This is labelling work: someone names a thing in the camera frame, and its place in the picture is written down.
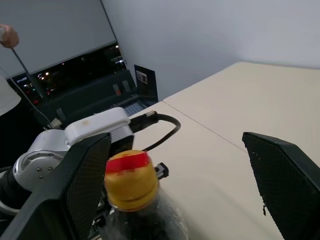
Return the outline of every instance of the table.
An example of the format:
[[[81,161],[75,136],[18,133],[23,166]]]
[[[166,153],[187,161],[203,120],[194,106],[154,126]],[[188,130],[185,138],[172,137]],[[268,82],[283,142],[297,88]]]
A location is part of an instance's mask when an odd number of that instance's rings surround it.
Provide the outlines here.
[[[320,70],[239,62],[164,102],[244,151],[243,132],[255,132],[320,166]]]
[[[149,155],[155,164],[169,167],[170,175],[160,181],[161,186],[184,215],[191,239],[283,239],[270,214],[263,215],[263,201],[244,150],[164,102],[138,115],[151,110],[173,116],[182,125]],[[148,147],[173,128],[160,121],[137,132],[133,149]]]

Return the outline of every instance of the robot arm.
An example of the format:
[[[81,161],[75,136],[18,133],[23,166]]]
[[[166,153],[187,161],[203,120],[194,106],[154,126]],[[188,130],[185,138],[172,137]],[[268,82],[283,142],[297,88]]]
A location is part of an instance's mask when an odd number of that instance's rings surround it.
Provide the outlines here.
[[[113,144],[126,141],[131,142],[132,147],[134,134],[129,123],[125,110],[116,107],[71,123],[65,130],[46,130],[38,135],[28,152],[15,162],[14,178],[25,190],[33,192],[59,165],[71,146],[100,133],[111,133]]]
[[[109,158],[132,149],[134,133],[159,120],[171,122],[176,127],[160,141],[145,149],[148,151],[176,133],[181,127],[180,123],[173,117],[157,114],[155,111],[130,120],[123,108],[116,107],[76,121],[65,130],[50,129],[40,133],[13,168],[0,173],[0,216],[15,216],[30,194],[60,164],[74,144],[94,135],[110,133],[110,156],[106,156]],[[155,170],[159,179],[169,175],[169,170],[163,163],[157,165]]]

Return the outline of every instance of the clear plastic bottle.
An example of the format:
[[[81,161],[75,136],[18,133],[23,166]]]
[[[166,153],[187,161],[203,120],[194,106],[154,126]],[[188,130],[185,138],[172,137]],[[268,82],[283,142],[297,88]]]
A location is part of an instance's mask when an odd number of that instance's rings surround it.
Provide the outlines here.
[[[106,219],[108,239],[189,239],[183,217],[160,188],[146,152],[130,150],[112,157],[104,184],[112,205]]]

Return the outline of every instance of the yellow bottle cap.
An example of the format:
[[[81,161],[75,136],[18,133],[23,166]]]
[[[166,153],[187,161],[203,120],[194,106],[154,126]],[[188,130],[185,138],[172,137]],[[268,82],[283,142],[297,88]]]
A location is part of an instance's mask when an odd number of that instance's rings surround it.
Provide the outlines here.
[[[147,153],[128,150],[108,160],[104,186],[111,205],[124,211],[136,211],[155,198],[159,182]]]

